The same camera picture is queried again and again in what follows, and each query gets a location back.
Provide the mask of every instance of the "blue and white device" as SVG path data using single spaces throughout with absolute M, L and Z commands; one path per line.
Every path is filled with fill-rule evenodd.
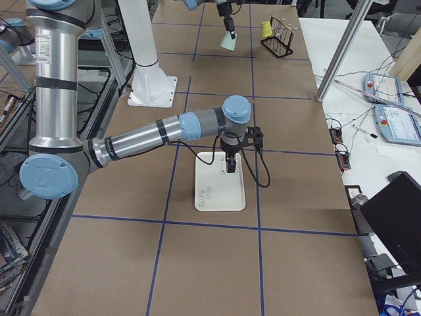
M 369 72 L 364 77 L 364 90 L 377 97 L 405 106 L 403 101 L 403 91 L 401 80 L 398 77 L 386 76 L 383 74 L 374 74 Z M 369 102 L 380 103 L 371 97 L 366 97 Z
M 385 141 L 394 144 L 421 146 L 421 127 L 418 119 L 389 105 L 376 105 L 376 123 Z

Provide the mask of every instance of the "printed label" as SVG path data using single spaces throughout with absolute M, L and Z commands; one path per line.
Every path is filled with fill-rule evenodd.
M 35 59 L 39 64 L 51 64 L 51 35 L 35 34 Z

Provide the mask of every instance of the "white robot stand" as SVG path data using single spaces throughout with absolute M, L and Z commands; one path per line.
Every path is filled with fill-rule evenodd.
M 128 104 L 171 107 L 177 77 L 167 76 L 159 66 L 146 0 L 121 1 L 120 10 L 136 63 Z

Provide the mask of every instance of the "table surface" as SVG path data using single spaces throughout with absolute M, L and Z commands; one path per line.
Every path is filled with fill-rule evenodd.
M 323 76 L 324 69 L 329 66 L 348 21 L 300 18 L 300 23 L 314 74 Z M 320 32 L 323 32 L 323 37 L 318 36 Z M 382 69 L 378 71 L 380 74 L 388 73 L 393 65 L 393 60 L 373 24 L 364 21 L 338 74 L 362 72 L 338 76 L 337 79 L 362 89 L 365 72 L 371 70 L 376 72 L 385 60 Z M 316 82 L 319 85 L 321 79 L 317 79 Z M 404 92 L 411 92 L 406 82 L 401 83 Z M 421 105 L 416 98 L 404 97 L 404 99 L 406 106 L 421 113 Z M 348 90 L 339 84 L 333 84 L 323 100 L 325 113 L 339 120 L 342 125 L 356 119 L 343 129 L 344 143 L 349 149 L 352 148 L 352 169 L 345 171 L 342 176 L 343 183 L 345 185 L 359 185 L 363 194 L 370 198 L 387 186 L 389 183 L 387 175 L 395 171 L 407 171 L 418 183 L 421 183 L 421 169 L 419 167 L 421 147 L 385 142 L 376 126 L 373 111 L 368 112 L 364 120 L 364 116 L 358 118 L 369 110 L 370 106 L 371 103 L 367 102 L 362 94 Z M 369 133 L 375 133 L 379 137 L 374 140 L 361 132 L 356 133 L 352 125 L 359 126 L 361 121 L 361 128 Z M 382 149 L 389 152 L 385 155 Z
M 243 5 L 231 52 L 219 47 L 214 4 L 189 13 L 180 1 L 161 2 L 153 30 L 161 67 L 178 77 L 174 104 L 129 107 L 127 95 L 107 130 L 242 94 L 264 132 L 271 187 L 244 172 L 243 211 L 198 212 L 184 146 L 112 163 L 89 176 L 33 315 L 378 314 L 303 35 L 292 56 L 276 59 L 260 44 L 271 14 L 299 27 L 290 6 Z M 210 151 L 211 143 L 193 145 Z

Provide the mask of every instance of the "blue joint cap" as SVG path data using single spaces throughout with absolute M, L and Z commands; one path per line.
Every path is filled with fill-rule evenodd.
M 228 97 L 222 105 L 225 117 L 238 124 L 247 124 L 251 118 L 251 105 L 249 100 L 241 95 Z
M 83 40 L 99 40 L 103 37 L 103 29 L 98 28 L 96 30 L 88 30 L 84 35 L 81 36 Z
M 24 21 L 19 18 L 7 18 L 5 24 L 6 26 L 25 26 Z
M 178 117 L 185 140 L 198 140 L 202 135 L 199 119 L 193 112 L 181 114 Z
M 6 51 L 6 53 L 11 54 L 14 51 L 14 47 L 7 43 L 6 41 L 3 41 L 0 39 L 0 46 Z
M 193 11 L 197 8 L 196 0 L 183 0 L 183 2 L 186 5 L 187 9 L 189 9 L 189 11 Z
M 25 160 L 19 172 L 20 181 L 33 195 L 58 199 L 78 186 L 78 173 L 62 157 L 39 153 Z
M 28 2 L 36 8 L 55 11 L 63 10 L 77 2 L 77 0 L 28 0 Z

